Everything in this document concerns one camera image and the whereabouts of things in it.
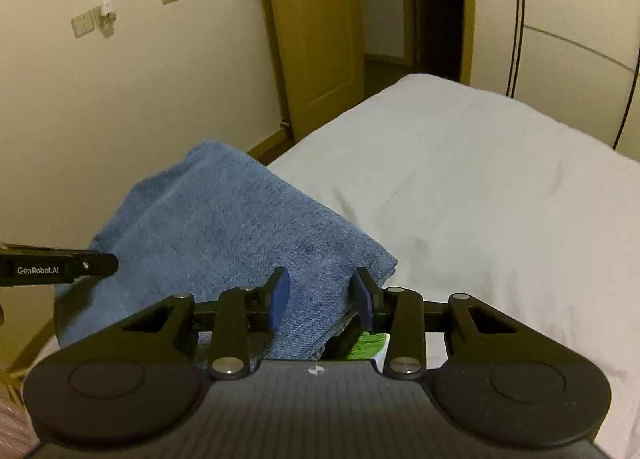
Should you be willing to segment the green cloth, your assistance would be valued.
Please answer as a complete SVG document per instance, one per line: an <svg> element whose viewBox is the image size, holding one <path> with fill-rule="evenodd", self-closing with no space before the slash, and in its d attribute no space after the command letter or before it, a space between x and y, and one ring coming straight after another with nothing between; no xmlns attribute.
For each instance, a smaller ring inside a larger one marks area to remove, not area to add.
<svg viewBox="0 0 640 459"><path fill-rule="evenodd" d="M348 361L370 361L378 359L378 356L385 352L388 343L386 333L362 332L354 346L348 352Z"/></svg>

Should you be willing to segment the white bed sheet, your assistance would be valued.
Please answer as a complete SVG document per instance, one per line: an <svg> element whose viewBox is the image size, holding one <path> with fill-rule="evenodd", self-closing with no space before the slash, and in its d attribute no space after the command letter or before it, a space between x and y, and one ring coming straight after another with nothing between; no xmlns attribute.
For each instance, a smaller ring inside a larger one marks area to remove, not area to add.
<svg viewBox="0 0 640 459"><path fill-rule="evenodd" d="M592 359L598 443L639 453L639 165L502 96L414 74L270 172L393 255L386 285L466 292Z"/></svg>

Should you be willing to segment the white wardrobe with black trim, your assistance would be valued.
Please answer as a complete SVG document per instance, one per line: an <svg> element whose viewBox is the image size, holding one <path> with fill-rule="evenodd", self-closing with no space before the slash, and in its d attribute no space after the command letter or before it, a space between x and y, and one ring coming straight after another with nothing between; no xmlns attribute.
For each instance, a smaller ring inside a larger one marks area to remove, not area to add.
<svg viewBox="0 0 640 459"><path fill-rule="evenodd" d="M639 156L639 0L464 0L462 83Z"/></svg>

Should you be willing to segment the yellow wooden door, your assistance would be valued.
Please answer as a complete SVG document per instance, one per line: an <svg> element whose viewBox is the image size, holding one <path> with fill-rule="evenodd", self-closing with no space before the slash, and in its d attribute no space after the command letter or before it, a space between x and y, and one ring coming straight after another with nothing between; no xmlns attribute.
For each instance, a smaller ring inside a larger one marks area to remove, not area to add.
<svg viewBox="0 0 640 459"><path fill-rule="evenodd" d="M269 0L293 138L363 100L360 0Z"/></svg>

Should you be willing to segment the blue denim jeans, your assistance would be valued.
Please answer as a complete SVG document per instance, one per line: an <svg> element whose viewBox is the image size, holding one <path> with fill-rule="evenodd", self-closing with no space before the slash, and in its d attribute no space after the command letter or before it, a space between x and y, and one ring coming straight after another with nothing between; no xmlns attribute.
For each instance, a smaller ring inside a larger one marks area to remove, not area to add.
<svg viewBox="0 0 640 459"><path fill-rule="evenodd" d="M354 315L349 280L366 268L378 283L396 259L347 219L218 141L138 182L90 243L117 257L116 273L55 289L58 343L67 346L174 294L214 301L259 287L279 266L290 298L274 335L257 335L255 356L306 361L320 355Z"/></svg>

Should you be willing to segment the white plug adapter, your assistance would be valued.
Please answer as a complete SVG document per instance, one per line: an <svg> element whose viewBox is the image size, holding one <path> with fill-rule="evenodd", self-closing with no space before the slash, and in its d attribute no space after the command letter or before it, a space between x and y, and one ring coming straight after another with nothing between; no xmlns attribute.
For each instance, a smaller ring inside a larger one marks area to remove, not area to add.
<svg viewBox="0 0 640 459"><path fill-rule="evenodd" d="M96 27L105 38L109 38L114 34L116 12L111 0L104 0L99 6L96 6L96 8L93 9L93 18Z"/></svg>

